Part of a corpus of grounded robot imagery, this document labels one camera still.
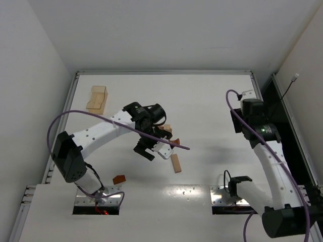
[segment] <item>light wooden block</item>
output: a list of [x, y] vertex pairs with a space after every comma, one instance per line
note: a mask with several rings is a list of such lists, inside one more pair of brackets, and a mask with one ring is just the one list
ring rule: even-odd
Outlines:
[[180, 161], [178, 159], [177, 154], [171, 155], [171, 160], [172, 160], [172, 163], [173, 163], [174, 172], [175, 173], [182, 172]]
[[103, 114], [107, 100], [107, 89], [105, 86], [92, 86], [91, 99], [86, 105], [86, 109], [93, 114]]
[[171, 129], [171, 125], [164, 125], [164, 130], [170, 130]]

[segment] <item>white wall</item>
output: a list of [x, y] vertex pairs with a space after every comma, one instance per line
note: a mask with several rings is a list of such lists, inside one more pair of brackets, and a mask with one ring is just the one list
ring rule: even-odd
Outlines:
[[277, 77], [283, 92], [292, 76], [299, 78], [287, 93], [301, 134], [323, 182], [323, 6], [300, 37], [279, 70]]
[[277, 71], [321, 0], [29, 0], [71, 72]]
[[27, 185], [41, 182], [45, 135], [71, 80], [26, 0], [0, 1], [0, 241], [8, 241]]

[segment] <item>wooden plank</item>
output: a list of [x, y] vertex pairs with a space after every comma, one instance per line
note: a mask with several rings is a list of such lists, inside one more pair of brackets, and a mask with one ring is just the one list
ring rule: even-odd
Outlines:
[[171, 160], [172, 160], [172, 163], [173, 163], [174, 172], [175, 173], [182, 172], [182, 168], [181, 168], [180, 161], [178, 159], [177, 154], [171, 155]]

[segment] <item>metal base plate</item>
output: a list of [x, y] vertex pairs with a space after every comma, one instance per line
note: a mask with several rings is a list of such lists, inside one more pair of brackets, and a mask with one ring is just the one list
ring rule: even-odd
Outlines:
[[239, 197], [231, 197], [224, 190], [224, 186], [210, 186], [212, 206], [249, 206], [246, 200]]
[[[105, 186], [109, 193], [115, 193], [121, 191], [121, 186]], [[98, 204], [98, 207], [118, 207], [119, 203], [121, 201], [121, 195], [113, 195], [108, 198], [107, 202], [104, 204]], [[82, 193], [79, 189], [76, 193], [75, 198], [75, 207], [94, 207], [95, 206], [95, 200], [87, 197], [84, 193]]]
[[250, 214], [254, 210], [246, 200], [231, 197], [224, 186], [210, 187], [212, 214]]

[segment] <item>orange wooden block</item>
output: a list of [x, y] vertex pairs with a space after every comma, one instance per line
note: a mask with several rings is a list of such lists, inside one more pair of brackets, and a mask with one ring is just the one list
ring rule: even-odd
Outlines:
[[171, 143], [180, 144], [180, 139], [170, 140]]
[[119, 183], [123, 183], [126, 181], [126, 177], [124, 175], [117, 175], [115, 178], [113, 178], [113, 184], [119, 184]]

